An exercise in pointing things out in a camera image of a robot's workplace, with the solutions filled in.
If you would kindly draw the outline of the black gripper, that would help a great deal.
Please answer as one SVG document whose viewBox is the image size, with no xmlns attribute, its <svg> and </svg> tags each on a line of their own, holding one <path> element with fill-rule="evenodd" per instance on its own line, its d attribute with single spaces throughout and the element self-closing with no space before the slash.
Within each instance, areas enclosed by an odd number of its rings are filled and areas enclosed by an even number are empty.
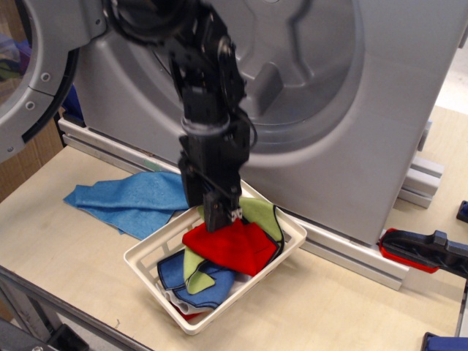
<svg viewBox="0 0 468 351">
<path fill-rule="evenodd" d="M 205 226 L 214 233 L 243 218 L 239 170 L 256 143 L 256 130 L 246 116 L 234 116 L 223 125 L 182 119 L 178 161 L 187 202 L 203 204 Z"/>
</svg>

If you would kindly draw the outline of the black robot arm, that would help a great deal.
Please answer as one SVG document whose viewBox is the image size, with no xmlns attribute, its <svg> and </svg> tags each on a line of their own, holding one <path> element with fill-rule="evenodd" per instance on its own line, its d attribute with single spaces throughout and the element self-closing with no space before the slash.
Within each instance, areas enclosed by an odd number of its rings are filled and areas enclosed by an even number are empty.
<svg viewBox="0 0 468 351">
<path fill-rule="evenodd" d="M 204 208 L 215 232 L 241 219 L 241 177 L 257 131 L 240 103 L 246 96 L 235 44 L 203 1 L 104 1 L 110 25 L 125 39 L 167 56 L 184 106 L 178 167 L 189 206 Z"/>
</svg>

